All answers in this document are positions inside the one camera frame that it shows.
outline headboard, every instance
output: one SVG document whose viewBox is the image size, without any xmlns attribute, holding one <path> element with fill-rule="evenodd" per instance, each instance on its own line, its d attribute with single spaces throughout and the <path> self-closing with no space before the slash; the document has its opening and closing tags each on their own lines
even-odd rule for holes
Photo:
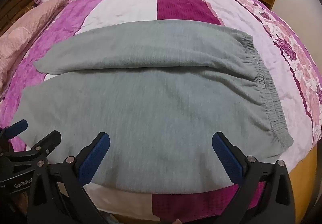
<svg viewBox="0 0 322 224">
<path fill-rule="evenodd" d="M 0 36 L 22 15 L 33 8 L 33 0 L 5 0 L 0 7 Z"/>
</svg>

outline wall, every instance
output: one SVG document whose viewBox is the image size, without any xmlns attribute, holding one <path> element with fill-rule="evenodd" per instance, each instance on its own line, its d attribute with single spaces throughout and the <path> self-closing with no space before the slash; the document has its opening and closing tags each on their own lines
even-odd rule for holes
<svg viewBox="0 0 322 224">
<path fill-rule="evenodd" d="M 322 72 L 322 5 L 319 0 L 276 0 L 272 10 L 291 26 Z"/>
</svg>

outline blue pad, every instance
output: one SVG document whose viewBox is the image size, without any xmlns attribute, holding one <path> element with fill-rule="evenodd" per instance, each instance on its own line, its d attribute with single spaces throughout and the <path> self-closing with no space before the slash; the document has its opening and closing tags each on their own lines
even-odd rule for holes
<svg viewBox="0 0 322 224">
<path fill-rule="evenodd" d="M 24 132 L 28 127 L 26 120 L 20 120 L 17 123 L 13 124 L 10 127 L 5 129 L 5 137 L 8 140 L 13 139 L 15 136 L 18 136 L 21 132 Z"/>
<path fill-rule="evenodd" d="M 217 133 L 213 135 L 212 143 L 213 149 L 226 170 L 231 182 L 235 184 L 242 184 L 244 180 L 243 168 L 239 164 L 232 151 Z"/>
<path fill-rule="evenodd" d="M 109 136 L 104 133 L 78 170 L 78 181 L 83 186 L 91 182 L 110 145 Z"/>
</svg>

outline screw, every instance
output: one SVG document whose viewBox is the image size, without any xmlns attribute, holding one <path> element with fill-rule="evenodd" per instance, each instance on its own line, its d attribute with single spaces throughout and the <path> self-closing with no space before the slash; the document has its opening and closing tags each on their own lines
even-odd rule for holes
<svg viewBox="0 0 322 224">
<path fill-rule="evenodd" d="M 66 159 L 67 163 L 72 163 L 74 161 L 74 157 L 70 156 Z"/>
<path fill-rule="evenodd" d="M 37 166 L 38 166 L 38 167 L 41 167 L 42 165 L 43 165 L 43 161 L 38 161 L 38 162 L 37 162 Z"/>
<path fill-rule="evenodd" d="M 277 164 L 279 164 L 281 167 L 283 167 L 285 165 L 285 162 L 282 160 L 278 160 Z"/>
<path fill-rule="evenodd" d="M 247 160 L 248 160 L 249 162 L 255 162 L 255 161 L 256 161 L 256 159 L 255 159 L 255 157 L 254 157 L 254 156 L 248 156 L 248 157 L 247 157 Z"/>
</svg>

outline floral bedspread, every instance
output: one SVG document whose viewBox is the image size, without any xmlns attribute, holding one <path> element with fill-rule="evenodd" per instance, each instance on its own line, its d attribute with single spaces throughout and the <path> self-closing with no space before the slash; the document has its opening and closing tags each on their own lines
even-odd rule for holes
<svg viewBox="0 0 322 224">
<path fill-rule="evenodd" d="M 312 147 L 322 135 L 321 74 L 312 57 L 291 28 L 258 0 L 235 0 L 253 14 L 271 36 L 288 62 L 303 99 L 307 115 L 312 120 Z"/>
</svg>

